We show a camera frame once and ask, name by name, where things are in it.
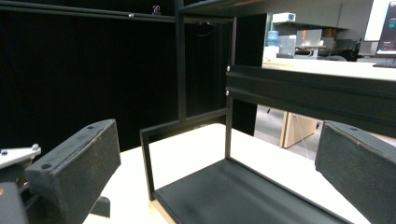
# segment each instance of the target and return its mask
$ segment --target cable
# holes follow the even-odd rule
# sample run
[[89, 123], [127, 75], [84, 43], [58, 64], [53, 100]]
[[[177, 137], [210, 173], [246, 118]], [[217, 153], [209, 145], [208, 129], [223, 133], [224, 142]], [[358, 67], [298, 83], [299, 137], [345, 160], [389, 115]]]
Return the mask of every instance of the cable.
[[190, 27], [190, 32], [198, 37], [211, 35], [213, 33], [214, 26], [209, 22], [199, 22]]
[[303, 136], [303, 131], [301, 130], [301, 125], [300, 125], [300, 121], [299, 121], [299, 116], [296, 115], [296, 119], [297, 119], [297, 123], [298, 123], [298, 129], [300, 130], [300, 135], [301, 135], [301, 140], [303, 141], [304, 147], [305, 147], [305, 156], [307, 159], [309, 159], [308, 156], [308, 147], [305, 144], [305, 140], [304, 140], [304, 136]]

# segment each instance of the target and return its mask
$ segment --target black metal frame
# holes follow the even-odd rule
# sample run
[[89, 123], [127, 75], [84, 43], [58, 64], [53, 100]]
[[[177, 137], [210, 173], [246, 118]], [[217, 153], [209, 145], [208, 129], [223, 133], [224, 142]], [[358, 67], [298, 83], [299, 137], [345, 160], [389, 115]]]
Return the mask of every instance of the black metal frame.
[[186, 97], [186, 61], [185, 61], [185, 21], [201, 21], [208, 20], [218, 23], [233, 23], [233, 29], [231, 30], [231, 38], [229, 48], [231, 52], [229, 53], [229, 62], [234, 64], [234, 54], [235, 54], [235, 38], [236, 38], [236, 19], [230, 20], [226, 18], [201, 18], [196, 16], [185, 16], [183, 12], [179, 9], [184, 7], [183, 0], [175, 1], [175, 15], [176, 15], [176, 46], [177, 46], [177, 107], [178, 107], [178, 120], [161, 124], [154, 127], [149, 127], [140, 130], [140, 142], [143, 151], [145, 169], [146, 169], [146, 179], [148, 184], [148, 197], [150, 200], [154, 200], [153, 192], [154, 178], [151, 167], [151, 157], [149, 153], [149, 138], [153, 135], [160, 133], [167, 133], [174, 130], [179, 130], [182, 128], [189, 127], [191, 125], [196, 125], [203, 121], [208, 121], [215, 118], [226, 117], [226, 137], [225, 137], [225, 158], [230, 158], [231, 153], [231, 130], [233, 122], [233, 97], [228, 96], [226, 107], [220, 110], [212, 111], [195, 117], [187, 117], [187, 97]]
[[231, 133], [233, 126], [233, 99], [253, 104], [269, 105], [286, 111], [317, 119], [333, 119], [348, 123], [366, 131], [396, 137], [396, 89], [395, 82], [365, 78], [335, 77], [296, 73], [259, 67], [234, 66], [237, 18], [233, 18], [229, 64], [227, 72], [227, 105], [218, 112], [187, 118], [186, 115], [186, 67], [184, 15], [194, 13], [194, 8], [216, 1], [200, 2], [192, 7], [183, 7], [177, 0], [177, 78], [178, 121], [141, 130], [140, 139], [144, 154], [148, 196], [154, 200], [154, 180], [149, 155], [149, 138], [194, 123], [226, 116], [225, 158], [231, 157]]

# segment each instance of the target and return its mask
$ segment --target white table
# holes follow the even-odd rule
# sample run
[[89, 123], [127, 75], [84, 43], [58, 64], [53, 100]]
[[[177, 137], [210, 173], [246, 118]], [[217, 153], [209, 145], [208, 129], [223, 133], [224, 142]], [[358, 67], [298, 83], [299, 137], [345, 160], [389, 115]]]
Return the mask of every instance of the white table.
[[[224, 158], [225, 126], [212, 124], [150, 144], [155, 188], [172, 183]], [[327, 180], [313, 161], [233, 130], [233, 158], [334, 213], [369, 223]], [[121, 167], [102, 195], [111, 218], [89, 215], [84, 223], [166, 223], [149, 203], [141, 147], [121, 153]]]

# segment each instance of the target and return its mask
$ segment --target screw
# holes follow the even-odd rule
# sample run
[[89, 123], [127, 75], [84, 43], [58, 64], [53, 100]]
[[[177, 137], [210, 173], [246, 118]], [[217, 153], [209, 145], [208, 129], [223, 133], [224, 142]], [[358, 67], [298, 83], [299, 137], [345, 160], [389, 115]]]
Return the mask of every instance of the screw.
[[36, 151], [36, 150], [38, 150], [40, 147], [38, 146], [38, 144], [34, 144], [33, 146], [32, 146], [32, 150], [34, 150], [34, 151]]

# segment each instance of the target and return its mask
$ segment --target metal bar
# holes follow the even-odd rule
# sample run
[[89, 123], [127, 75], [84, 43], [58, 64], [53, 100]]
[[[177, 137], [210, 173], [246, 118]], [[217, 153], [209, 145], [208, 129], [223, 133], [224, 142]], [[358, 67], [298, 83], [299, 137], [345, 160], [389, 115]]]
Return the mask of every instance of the metal bar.
[[107, 15], [117, 15], [117, 16], [129, 16], [129, 14], [131, 14], [131, 12], [119, 12], [119, 11], [92, 9], [92, 8], [84, 8], [84, 7], [63, 7], [63, 6], [53, 6], [53, 5], [45, 5], [45, 4], [13, 2], [13, 1], [12, 2], [0, 1], [0, 5], [8, 6], [8, 7], [36, 8], [36, 9], [48, 9], [48, 10], [57, 10], [57, 11], [107, 14]]
[[145, 162], [146, 181], [148, 183], [148, 198], [153, 201], [154, 196], [154, 178], [152, 175], [151, 157], [149, 155], [149, 136], [140, 132], [140, 144], [142, 145], [143, 159]]
[[81, 7], [62, 7], [9, 1], [0, 1], [0, 10], [135, 21], [175, 22], [175, 18], [170, 16], [158, 16], [143, 13], [109, 11]]
[[233, 19], [230, 18], [220, 18], [220, 17], [200, 17], [200, 16], [192, 16], [192, 15], [184, 15], [184, 22], [185, 23], [196, 23], [198, 21], [209, 21], [212, 23], [219, 23], [219, 24], [225, 24], [228, 22], [233, 21]]
[[183, 6], [183, 0], [178, 0], [175, 2], [178, 120], [185, 120], [187, 117], [186, 39], [184, 33], [184, 16], [178, 11]]
[[180, 121], [172, 121], [169, 123], [165, 123], [165, 124], [160, 124], [157, 126], [153, 126], [153, 127], [149, 127], [146, 129], [142, 129], [140, 130], [140, 132], [142, 134], [145, 134], [147, 136], [152, 136], [155, 134], [159, 134], [159, 133], [165, 133], [165, 132], [169, 132], [169, 131], [173, 131], [176, 129], [180, 129], [180, 128], [184, 128], [187, 126], [190, 126], [194, 123], [199, 123], [205, 120], [210, 120], [210, 119], [215, 119], [221, 116], [225, 116], [227, 114], [228, 109], [227, 108], [222, 108], [220, 110], [215, 110], [212, 112], [208, 112], [208, 113], [204, 113], [201, 115], [197, 115], [194, 117], [190, 117], [187, 118], [185, 121], [180, 122]]
[[230, 65], [235, 65], [236, 24], [237, 24], [237, 18], [233, 18], [233, 28], [231, 30], [232, 33], [231, 33]]
[[231, 134], [233, 127], [233, 97], [227, 96], [227, 115], [225, 124], [225, 158], [231, 157]]

